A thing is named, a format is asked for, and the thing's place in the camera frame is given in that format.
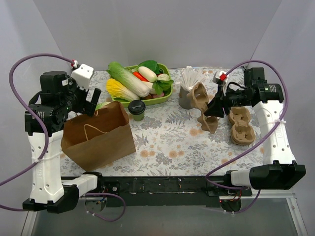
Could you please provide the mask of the brown paper bag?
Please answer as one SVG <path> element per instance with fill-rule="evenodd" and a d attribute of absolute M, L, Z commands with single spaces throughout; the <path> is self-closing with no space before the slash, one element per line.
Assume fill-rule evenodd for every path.
<path fill-rule="evenodd" d="M 87 172 L 136 152 L 128 115 L 111 102 L 93 116 L 79 115 L 64 124 L 62 151 Z"/>

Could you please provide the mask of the brown cardboard cup carrier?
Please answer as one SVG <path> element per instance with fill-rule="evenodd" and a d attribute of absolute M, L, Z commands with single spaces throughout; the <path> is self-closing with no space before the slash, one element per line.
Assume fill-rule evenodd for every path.
<path fill-rule="evenodd" d="M 231 123 L 231 139 L 234 144 L 249 146 L 255 141 L 255 133 L 250 125 L 251 115 L 246 107 L 231 108 L 228 115 Z"/>

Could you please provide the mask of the black coffee cup lid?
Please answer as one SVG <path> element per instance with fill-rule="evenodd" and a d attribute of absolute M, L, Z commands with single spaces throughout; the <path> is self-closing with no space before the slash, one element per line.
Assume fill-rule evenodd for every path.
<path fill-rule="evenodd" d="M 144 113 L 146 105 L 142 100 L 133 100 L 128 105 L 128 111 L 132 115 L 140 115 Z"/>

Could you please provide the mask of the green paper coffee cup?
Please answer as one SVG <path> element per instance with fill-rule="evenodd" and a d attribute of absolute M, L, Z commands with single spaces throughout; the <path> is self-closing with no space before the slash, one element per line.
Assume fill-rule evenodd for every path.
<path fill-rule="evenodd" d="M 132 117 L 135 121 L 142 121 L 144 119 L 144 116 L 145 116 L 145 112 L 132 114 Z"/>

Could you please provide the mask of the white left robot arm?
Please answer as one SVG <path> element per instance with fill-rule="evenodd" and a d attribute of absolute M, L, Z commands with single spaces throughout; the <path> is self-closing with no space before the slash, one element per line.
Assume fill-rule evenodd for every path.
<path fill-rule="evenodd" d="M 81 196 L 90 192 L 98 197 L 105 185 L 101 173 L 85 172 L 62 182 L 60 173 L 61 141 L 70 112 L 92 116 L 101 90 L 95 89 L 87 101 L 93 69 L 83 66 L 68 75 L 64 71 L 45 72 L 40 76 L 41 91 L 30 101 L 25 112 L 25 130 L 32 153 L 32 189 L 23 210 L 63 213 L 73 210 Z"/>

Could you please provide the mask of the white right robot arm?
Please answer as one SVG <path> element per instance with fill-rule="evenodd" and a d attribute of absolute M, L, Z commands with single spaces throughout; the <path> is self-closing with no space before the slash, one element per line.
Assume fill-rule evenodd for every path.
<path fill-rule="evenodd" d="M 280 83 L 269 84 L 262 67 L 244 71 L 244 86 L 238 90 L 229 86 L 228 73 L 213 77 L 218 85 L 215 97 L 207 105 L 205 115 L 224 117 L 234 107 L 252 106 L 258 118 L 261 140 L 235 157 L 236 161 L 262 145 L 263 164 L 245 171 L 228 171 L 224 175 L 223 188 L 227 195 L 234 195 L 243 188 L 255 190 L 288 190 L 306 174 L 306 168 L 297 164 L 288 142 L 284 116 L 288 108 L 288 93 L 279 72 L 275 73 Z"/>

